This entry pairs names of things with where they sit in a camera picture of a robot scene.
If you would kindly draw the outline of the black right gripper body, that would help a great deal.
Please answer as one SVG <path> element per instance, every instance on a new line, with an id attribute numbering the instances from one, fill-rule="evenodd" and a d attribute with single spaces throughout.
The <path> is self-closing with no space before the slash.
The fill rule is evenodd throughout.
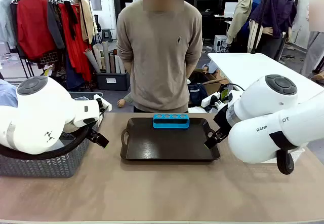
<path id="1" fill-rule="evenodd" d="M 214 117 L 215 123 L 220 127 L 219 131 L 222 135 L 228 135 L 231 128 L 237 123 L 237 115 L 233 106 L 227 106 L 220 109 Z"/>

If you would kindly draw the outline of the small gray plastic basket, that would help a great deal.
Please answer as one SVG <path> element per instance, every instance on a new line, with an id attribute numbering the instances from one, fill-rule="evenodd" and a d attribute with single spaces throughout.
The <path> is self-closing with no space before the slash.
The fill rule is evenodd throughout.
<path id="1" fill-rule="evenodd" d="M 95 92 L 69 92 L 74 100 L 93 100 L 96 95 Z"/>

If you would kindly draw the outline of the cardboard box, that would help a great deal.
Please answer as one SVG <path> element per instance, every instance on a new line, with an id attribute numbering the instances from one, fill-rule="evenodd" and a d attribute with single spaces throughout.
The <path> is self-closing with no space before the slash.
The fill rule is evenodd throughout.
<path id="1" fill-rule="evenodd" d="M 207 81 L 203 82 L 203 85 L 208 96 L 216 93 L 222 85 L 229 83 L 227 77 L 220 70 L 217 70 L 214 73 L 207 73 L 204 76 Z"/>

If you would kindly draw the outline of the dark brown serving tray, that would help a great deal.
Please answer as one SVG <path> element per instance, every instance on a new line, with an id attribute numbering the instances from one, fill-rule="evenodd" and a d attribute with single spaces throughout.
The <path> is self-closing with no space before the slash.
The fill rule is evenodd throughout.
<path id="1" fill-rule="evenodd" d="M 152 118 L 131 118 L 121 133 L 120 156 L 128 161 L 206 161 L 220 158 L 205 146 L 214 133 L 206 119 L 190 118 L 187 129 L 155 129 Z"/>

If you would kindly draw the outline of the large gray plastic basket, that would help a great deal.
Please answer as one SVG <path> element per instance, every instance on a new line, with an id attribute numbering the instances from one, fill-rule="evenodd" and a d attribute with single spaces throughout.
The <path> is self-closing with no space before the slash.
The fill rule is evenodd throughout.
<path id="1" fill-rule="evenodd" d="M 0 144 L 0 176 L 70 178 L 79 168 L 91 141 L 88 127 L 62 133 L 53 150 L 40 155 L 18 152 Z"/>

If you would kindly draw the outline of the blue test tube rack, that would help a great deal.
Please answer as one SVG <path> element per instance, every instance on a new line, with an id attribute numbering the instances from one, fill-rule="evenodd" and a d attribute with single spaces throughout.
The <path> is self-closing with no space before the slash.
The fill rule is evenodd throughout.
<path id="1" fill-rule="evenodd" d="M 189 125 L 190 119 L 186 114 L 155 114 L 153 116 L 155 129 L 187 129 Z"/>

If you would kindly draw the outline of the white table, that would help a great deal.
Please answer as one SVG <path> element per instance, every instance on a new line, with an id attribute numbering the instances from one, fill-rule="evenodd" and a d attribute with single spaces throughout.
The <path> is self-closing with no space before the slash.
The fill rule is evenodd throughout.
<path id="1" fill-rule="evenodd" d="M 261 53 L 209 53 L 229 82 L 247 89 L 262 76 L 278 74 L 295 83 L 298 102 L 304 102 L 324 91 L 324 88 L 281 63 Z"/>

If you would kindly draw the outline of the light blue fabric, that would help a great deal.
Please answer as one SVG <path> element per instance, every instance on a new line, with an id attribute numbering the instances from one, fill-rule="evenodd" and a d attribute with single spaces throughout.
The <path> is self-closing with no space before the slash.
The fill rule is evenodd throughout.
<path id="1" fill-rule="evenodd" d="M 17 87 L 0 79 L 0 105 L 18 107 Z"/>

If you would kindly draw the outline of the white computer case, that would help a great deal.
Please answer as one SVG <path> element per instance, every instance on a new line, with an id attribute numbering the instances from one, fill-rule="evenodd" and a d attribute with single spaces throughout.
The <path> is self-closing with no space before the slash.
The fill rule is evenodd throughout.
<path id="1" fill-rule="evenodd" d="M 223 53 L 227 47 L 226 35 L 215 35 L 213 49 L 216 53 Z"/>

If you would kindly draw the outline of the red dress on hanger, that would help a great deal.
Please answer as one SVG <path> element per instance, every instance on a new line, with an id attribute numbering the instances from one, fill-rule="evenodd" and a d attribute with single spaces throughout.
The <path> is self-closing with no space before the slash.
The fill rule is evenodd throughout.
<path id="1" fill-rule="evenodd" d="M 91 46 L 83 40 L 79 5 L 72 5 L 65 1 L 58 7 L 70 64 L 77 74 L 81 75 L 86 82 L 90 82 L 92 80 L 92 69 L 85 51 Z"/>

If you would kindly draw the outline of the person in beige sweater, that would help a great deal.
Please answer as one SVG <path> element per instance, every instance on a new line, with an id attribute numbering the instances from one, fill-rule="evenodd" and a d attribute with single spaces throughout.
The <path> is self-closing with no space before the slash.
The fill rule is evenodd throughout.
<path id="1" fill-rule="evenodd" d="M 202 48 L 202 15 L 188 2 L 180 10 L 146 11 L 138 0 L 118 15 L 117 54 L 130 74 L 133 105 L 141 111 L 188 110 L 187 78 Z"/>

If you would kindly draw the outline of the gray step stool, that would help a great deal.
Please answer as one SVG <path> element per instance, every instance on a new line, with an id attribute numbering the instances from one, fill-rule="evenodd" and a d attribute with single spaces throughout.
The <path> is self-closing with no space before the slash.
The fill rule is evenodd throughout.
<path id="1" fill-rule="evenodd" d="M 101 30 L 101 38 L 103 42 L 109 42 L 112 43 L 113 39 L 112 39 L 112 34 L 110 29 L 102 29 Z"/>

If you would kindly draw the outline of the red jacket on hanger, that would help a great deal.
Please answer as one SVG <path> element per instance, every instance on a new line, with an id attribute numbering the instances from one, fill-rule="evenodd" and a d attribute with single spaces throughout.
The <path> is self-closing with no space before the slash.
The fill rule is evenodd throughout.
<path id="1" fill-rule="evenodd" d="M 26 56 L 38 59 L 56 48 L 47 23 L 47 0 L 19 0 L 17 38 Z"/>

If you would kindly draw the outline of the mannequin in beige coat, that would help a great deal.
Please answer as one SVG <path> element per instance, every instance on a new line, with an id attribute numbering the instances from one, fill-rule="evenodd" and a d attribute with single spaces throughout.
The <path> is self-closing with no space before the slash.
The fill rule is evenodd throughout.
<path id="1" fill-rule="evenodd" d="M 238 0 L 226 35 L 229 53 L 244 53 L 247 51 L 250 15 L 260 2 L 261 0 Z"/>

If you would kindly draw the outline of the white monitor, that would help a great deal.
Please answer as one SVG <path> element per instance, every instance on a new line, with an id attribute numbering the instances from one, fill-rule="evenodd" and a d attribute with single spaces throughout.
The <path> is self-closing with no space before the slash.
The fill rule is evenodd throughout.
<path id="1" fill-rule="evenodd" d="M 237 4 L 238 2 L 225 3 L 224 14 L 223 14 L 224 18 L 233 18 Z"/>

